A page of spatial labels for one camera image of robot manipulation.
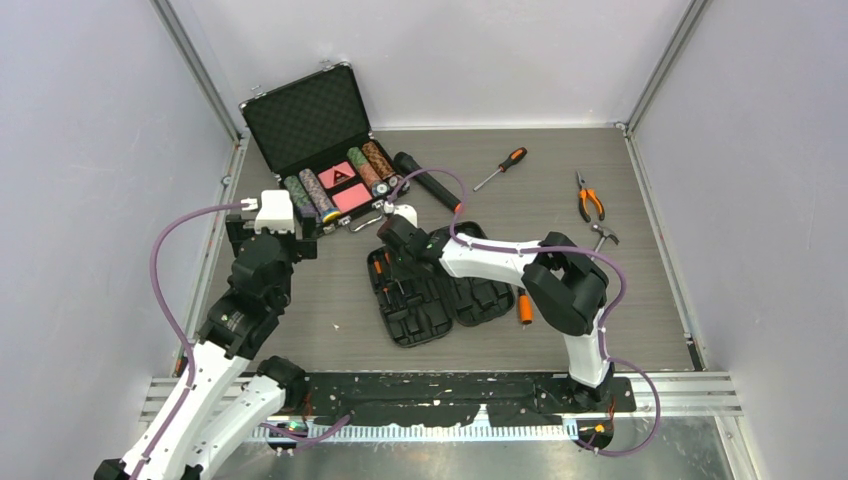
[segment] hammer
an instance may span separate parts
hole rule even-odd
[[[615,242],[616,245],[618,245],[618,237],[615,235],[615,232],[613,232],[612,229],[610,229],[609,227],[603,227],[603,226],[598,225],[596,223],[596,224],[592,225],[592,231],[598,232],[598,234],[601,236],[601,239],[598,240],[598,244],[595,245],[595,251],[596,252],[601,251],[601,246],[604,244],[604,242],[607,241],[608,238],[612,239],[612,241]],[[594,260],[594,259],[595,259],[595,257],[589,257],[589,260]]]

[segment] pliers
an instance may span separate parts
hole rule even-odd
[[[588,188],[586,184],[586,179],[580,175],[580,172],[577,172],[577,186],[580,187],[580,199],[577,202],[577,208],[580,210],[580,216],[583,217],[587,223],[592,221],[592,217],[589,216],[589,210],[586,208],[586,200],[591,200],[592,203],[595,204],[595,210],[598,211],[598,220],[603,220],[606,217],[606,210],[604,210],[604,204],[601,203],[601,200],[595,195],[595,189]]]

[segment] orange tool handle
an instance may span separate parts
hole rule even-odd
[[[501,162],[500,165],[498,165],[498,168],[501,170],[501,172],[505,172],[505,171],[509,170],[509,167],[520,162],[526,156],[527,156],[527,149],[524,148],[524,147],[521,147],[521,148],[515,150],[514,152],[510,153],[509,156],[506,157],[506,160],[504,160],[503,162]]]
[[[533,323],[533,305],[530,304],[530,297],[523,288],[518,289],[518,320],[522,325]]]
[[[592,221],[592,217],[589,216],[589,210],[586,208],[586,200],[590,200],[595,205],[595,209],[598,211],[598,220],[603,221],[604,217],[607,216],[607,212],[604,210],[604,204],[601,203],[601,200],[597,195],[595,195],[595,189],[593,188],[584,188],[580,190],[580,202],[578,203],[578,208],[580,209],[580,216],[583,217],[583,220],[587,223]]]

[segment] white wall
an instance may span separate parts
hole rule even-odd
[[[769,478],[844,478],[848,3],[713,2],[637,131]]]
[[[688,3],[175,0],[228,103],[348,60],[375,127],[625,120]]]
[[[176,344],[150,246],[215,201],[231,148],[148,1],[6,2],[0,477],[91,478],[134,441]],[[163,251],[178,318],[208,227]]]

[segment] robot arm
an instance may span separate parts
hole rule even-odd
[[[545,320],[563,334],[575,400],[593,408],[606,398],[614,368],[601,355],[597,328],[606,304],[606,274],[584,255],[515,253],[575,246],[568,237],[551,232],[541,241],[508,243],[457,235],[464,243],[500,250],[492,251],[457,242],[447,228],[428,234],[404,215],[390,216],[377,236],[411,276],[478,277],[525,288]],[[559,270],[561,278],[554,275]]]
[[[192,384],[188,385],[188,371],[183,372],[144,435],[123,458],[101,463],[95,480],[129,479],[140,464],[137,478],[143,480],[211,479],[256,425],[283,407],[299,406],[305,398],[306,373],[288,360],[271,357],[259,365],[242,394],[209,421],[226,389],[279,324],[278,317],[290,302],[293,264],[317,257],[314,239],[295,236],[286,191],[263,192],[261,209],[252,222],[239,215],[227,220],[236,253],[227,279],[230,288],[200,327]],[[186,389],[189,393],[177,408]],[[168,428],[148,453],[166,422]]]

